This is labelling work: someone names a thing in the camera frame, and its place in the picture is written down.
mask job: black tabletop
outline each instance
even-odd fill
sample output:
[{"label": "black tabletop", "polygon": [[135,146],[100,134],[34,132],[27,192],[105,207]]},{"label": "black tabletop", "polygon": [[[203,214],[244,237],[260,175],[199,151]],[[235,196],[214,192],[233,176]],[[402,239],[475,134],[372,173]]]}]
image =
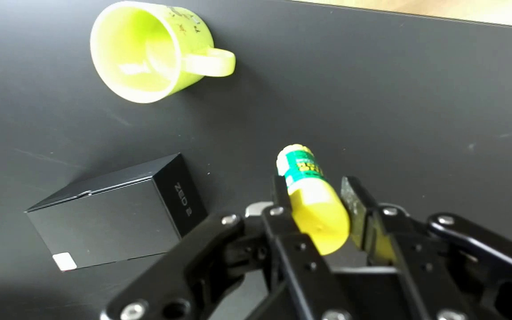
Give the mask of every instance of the black tabletop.
[{"label": "black tabletop", "polygon": [[61,274],[23,210],[79,176],[176,151],[210,212],[269,199],[276,151],[304,143],[335,183],[356,175],[415,217],[448,210],[512,237],[512,29],[171,0],[207,20],[239,73],[139,107],[89,57],[109,4],[0,0],[0,319],[96,319],[155,258]]}]

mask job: yellow cup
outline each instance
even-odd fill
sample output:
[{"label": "yellow cup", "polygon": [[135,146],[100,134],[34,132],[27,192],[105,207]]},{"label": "yellow cup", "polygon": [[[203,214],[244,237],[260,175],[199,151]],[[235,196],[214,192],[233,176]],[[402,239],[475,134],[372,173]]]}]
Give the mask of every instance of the yellow cup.
[{"label": "yellow cup", "polygon": [[95,22],[91,55],[118,96],[153,103],[203,77],[228,77],[235,54],[214,48],[205,22],[183,7],[118,2]]}]

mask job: black box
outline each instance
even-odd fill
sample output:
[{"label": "black box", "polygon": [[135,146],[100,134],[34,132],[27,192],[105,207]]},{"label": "black box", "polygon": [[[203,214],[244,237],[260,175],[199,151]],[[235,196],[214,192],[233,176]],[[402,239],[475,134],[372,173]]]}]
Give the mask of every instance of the black box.
[{"label": "black box", "polygon": [[164,255],[205,217],[173,155],[75,182],[27,210],[61,271]]}]

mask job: bottle label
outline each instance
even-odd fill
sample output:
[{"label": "bottle label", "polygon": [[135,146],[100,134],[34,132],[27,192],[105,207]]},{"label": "bottle label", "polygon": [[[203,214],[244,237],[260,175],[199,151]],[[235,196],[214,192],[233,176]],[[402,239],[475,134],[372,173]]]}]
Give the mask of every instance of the bottle label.
[{"label": "bottle label", "polygon": [[304,150],[295,150],[287,155],[287,160],[288,160],[288,171],[285,178],[287,178],[288,187],[308,178],[324,180],[324,175],[320,167],[317,166],[313,153],[304,151]]}]

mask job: cup handle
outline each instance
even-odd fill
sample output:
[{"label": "cup handle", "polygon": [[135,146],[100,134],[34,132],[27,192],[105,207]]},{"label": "cup handle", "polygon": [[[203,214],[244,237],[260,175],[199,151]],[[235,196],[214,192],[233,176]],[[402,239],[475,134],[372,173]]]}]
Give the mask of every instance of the cup handle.
[{"label": "cup handle", "polygon": [[201,54],[185,55],[185,70],[203,77],[230,77],[237,66],[237,57],[221,48],[208,48]]}]

